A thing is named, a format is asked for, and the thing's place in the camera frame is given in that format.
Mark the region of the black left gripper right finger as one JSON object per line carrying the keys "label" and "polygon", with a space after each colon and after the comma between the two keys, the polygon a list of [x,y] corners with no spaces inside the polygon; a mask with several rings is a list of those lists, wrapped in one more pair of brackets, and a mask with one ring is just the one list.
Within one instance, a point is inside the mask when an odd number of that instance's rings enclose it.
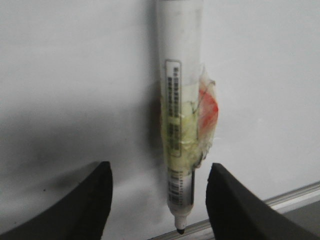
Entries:
{"label": "black left gripper right finger", "polygon": [[217,240],[319,239],[265,204],[220,163],[212,164],[205,204]]}

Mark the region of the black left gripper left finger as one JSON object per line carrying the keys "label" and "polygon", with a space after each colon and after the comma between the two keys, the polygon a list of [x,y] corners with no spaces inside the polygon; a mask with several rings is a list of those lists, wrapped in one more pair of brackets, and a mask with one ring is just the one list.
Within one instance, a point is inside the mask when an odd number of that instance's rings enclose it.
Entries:
{"label": "black left gripper left finger", "polygon": [[113,198],[108,161],[98,166],[70,193],[31,220],[0,235],[2,240],[100,240]]}

